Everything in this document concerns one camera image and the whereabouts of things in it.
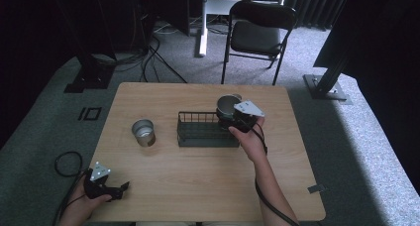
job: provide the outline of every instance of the black chair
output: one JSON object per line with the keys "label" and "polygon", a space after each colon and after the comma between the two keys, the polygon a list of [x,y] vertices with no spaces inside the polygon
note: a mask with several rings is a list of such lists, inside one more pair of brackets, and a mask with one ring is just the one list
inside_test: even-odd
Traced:
{"label": "black chair", "polygon": [[[277,70],[272,82],[272,85],[275,85],[287,39],[296,22],[296,12],[287,6],[252,1],[239,1],[232,6],[229,12],[222,84],[225,82],[226,63],[229,61],[229,56],[238,56],[270,60],[271,64],[268,68],[272,67],[278,57]],[[285,31],[283,38],[280,36],[281,30]]]}

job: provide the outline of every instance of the person's hand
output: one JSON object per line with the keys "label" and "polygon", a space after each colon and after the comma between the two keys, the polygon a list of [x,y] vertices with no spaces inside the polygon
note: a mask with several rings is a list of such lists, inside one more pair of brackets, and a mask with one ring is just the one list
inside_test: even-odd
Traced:
{"label": "person's hand", "polygon": [[[262,129],[260,128],[263,127],[263,122],[264,117],[258,117],[257,124],[254,125],[254,130],[256,130],[260,135],[263,135]],[[253,163],[266,158],[263,143],[253,131],[250,130],[248,133],[243,133],[232,126],[229,127],[229,131],[239,140],[242,148],[247,153],[248,158]]]}
{"label": "person's hand", "polygon": [[69,204],[59,220],[59,226],[82,225],[89,218],[94,209],[112,198],[112,196],[108,194],[101,195],[94,199],[87,197],[84,192],[84,179],[85,175],[80,179],[73,194],[68,200]]}

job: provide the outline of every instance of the wire basket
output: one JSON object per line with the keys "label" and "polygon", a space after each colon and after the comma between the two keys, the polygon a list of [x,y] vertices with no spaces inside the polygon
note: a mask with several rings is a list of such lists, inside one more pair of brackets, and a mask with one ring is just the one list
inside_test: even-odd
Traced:
{"label": "wire basket", "polygon": [[239,141],[218,123],[216,112],[178,113],[178,145],[180,147],[239,147]]}

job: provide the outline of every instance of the gray floor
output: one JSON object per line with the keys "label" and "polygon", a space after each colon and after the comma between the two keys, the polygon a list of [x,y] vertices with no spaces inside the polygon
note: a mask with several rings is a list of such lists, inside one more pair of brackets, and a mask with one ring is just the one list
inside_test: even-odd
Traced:
{"label": "gray floor", "polygon": [[[223,26],[213,28],[226,30]],[[198,57],[199,37],[194,31],[186,37],[172,29],[160,30],[156,34],[160,41],[158,53],[189,83],[220,83],[226,37],[210,32],[207,56]],[[327,217],[320,223],[420,225],[419,195],[405,175],[356,81],[344,75],[339,79],[353,105],[314,100],[306,88],[303,74],[322,74],[325,71],[312,65],[327,37],[328,32],[316,29],[293,31],[277,81],[277,85],[288,90],[316,180],[328,188],[321,193]],[[264,66],[266,62],[263,61],[232,57],[226,83],[271,85],[274,69],[266,70]],[[74,58],[56,72],[0,152],[0,225],[51,224],[59,201],[71,182],[70,178],[55,172],[55,158],[66,151],[78,151],[83,155],[86,168],[119,83],[139,81],[142,74],[138,63],[123,64],[117,67],[108,89],[63,94],[78,69],[79,64]],[[150,82],[182,82],[157,58],[149,62],[146,77]],[[79,120],[83,108],[99,107],[102,111],[98,120]],[[64,160],[62,164],[76,170],[72,159]],[[304,222],[303,225],[318,224]]]}

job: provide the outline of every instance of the person's arm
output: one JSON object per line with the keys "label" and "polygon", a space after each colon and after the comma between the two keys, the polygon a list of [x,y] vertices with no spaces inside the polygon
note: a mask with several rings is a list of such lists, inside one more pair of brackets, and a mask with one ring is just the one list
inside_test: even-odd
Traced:
{"label": "person's arm", "polygon": [[102,203],[110,200],[111,195],[104,194],[90,199],[84,192],[85,175],[78,182],[74,193],[68,200],[68,205],[59,219],[59,226],[81,226]]}
{"label": "person's arm", "polygon": [[[260,117],[254,129],[261,135],[264,118]],[[263,143],[253,132],[243,133],[235,127],[230,127],[229,131],[240,141],[242,148],[248,158],[254,163],[256,170],[256,180],[264,197],[281,213],[289,217],[298,224],[296,215],[284,197],[280,186],[277,183],[274,172],[269,164],[268,158],[263,149]],[[262,220],[265,226],[289,225],[274,212],[272,212],[261,200]]]}

